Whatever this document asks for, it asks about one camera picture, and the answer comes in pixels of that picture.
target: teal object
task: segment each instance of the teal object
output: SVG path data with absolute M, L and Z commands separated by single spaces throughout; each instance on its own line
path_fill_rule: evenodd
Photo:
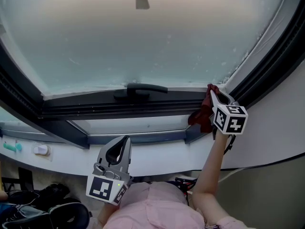
M 12 145 L 9 145 L 9 144 L 7 144 L 7 143 L 4 143 L 4 144 L 3 144 L 3 147 L 6 148 L 6 149 L 8 149 L 8 150 L 14 151 L 14 152 L 17 151 L 16 147 L 14 147 L 14 146 L 12 146 Z
M 21 145 L 21 143 L 16 143 L 16 144 L 15 144 L 15 147 L 16 147 L 19 151 L 22 150 L 22 145 Z

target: small white object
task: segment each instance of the small white object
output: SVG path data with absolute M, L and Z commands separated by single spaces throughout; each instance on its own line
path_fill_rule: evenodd
M 33 148 L 33 152 L 36 155 L 47 155 L 49 152 L 49 148 L 46 145 L 40 145 Z

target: rag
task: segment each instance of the rag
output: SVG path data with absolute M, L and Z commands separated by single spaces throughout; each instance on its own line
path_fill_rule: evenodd
M 200 110 L 195 111 L 188 118 L 189 125 L 200 125 L 201 133 L 210 133 L 213 130 L 210 121 L 210 116 L 213 114 L 211 90 L 213 90 L 216 95 L 220 94 L 219 88 L 217 86 L 208 84 L 208 90 L 206 91 L 205 99 L 201 104 Z

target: black window frame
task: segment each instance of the black window frame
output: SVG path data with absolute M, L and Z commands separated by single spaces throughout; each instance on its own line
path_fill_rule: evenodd
M 305 58 L 305 0 L 300 0 L 293 18 L 276 44 L 230 96 L 249 108 L 278 86 Z M 140 118 L 189 115 L 198 110 L 204 91 L 172 90 L 167 94 L 150 92 L 147 100 L 115 100 L 113 91 L 66 96 L 44 100 L 40 90 L 20 71 L 14 60 L 0 46 L 0 105 L 13 116 L 50 136 L 31 134 L 40 141 L 58 140 L 88 149 L 90 144 L 105 144 L 118 135 L 89 135 L 72 120 Z M 224 103 L 234 101 L 225 93 Z M 2 134 L 26 138 L 19 132 L 2 130 Z M 130 134 L 134 143 L 175 141 L 190 143 L 205 134 L 199 126 L 185 131 Z

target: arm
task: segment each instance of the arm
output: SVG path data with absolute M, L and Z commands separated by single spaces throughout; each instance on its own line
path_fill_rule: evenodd
M 105 203 L 103 208 L 101 209 L 99 216 L 97 217 L 97 220 L 99 224 L 102 226 L 102 228 L 106 225 L 109 217 L 116 212 L 120 206 L 112 205 L 112 204 L 107 204 Z
M 193 190 L 194 208 L 202 212 L 210 225 L 229 216 L 215 198 L 227 139 L 228 135 L 217 130 L 214 145 Z

